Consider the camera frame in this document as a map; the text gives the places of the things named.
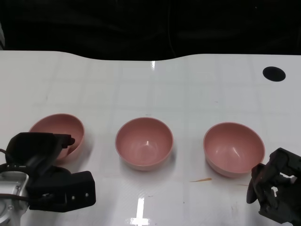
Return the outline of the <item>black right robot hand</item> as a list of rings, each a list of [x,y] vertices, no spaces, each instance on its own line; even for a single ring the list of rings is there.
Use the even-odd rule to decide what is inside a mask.
[[[259,214],[280,224],[301,224],[301,157],[283,148],[267,164],[252,168],[248,204],[259,201]]]

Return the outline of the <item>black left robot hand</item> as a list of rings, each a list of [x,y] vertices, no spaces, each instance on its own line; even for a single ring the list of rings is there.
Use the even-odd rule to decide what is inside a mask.
[[[64,148],[75,143],[69,134],[22,132],[14,136],[6,148],[10,168],[25,169],[30,176],[43,175]]]

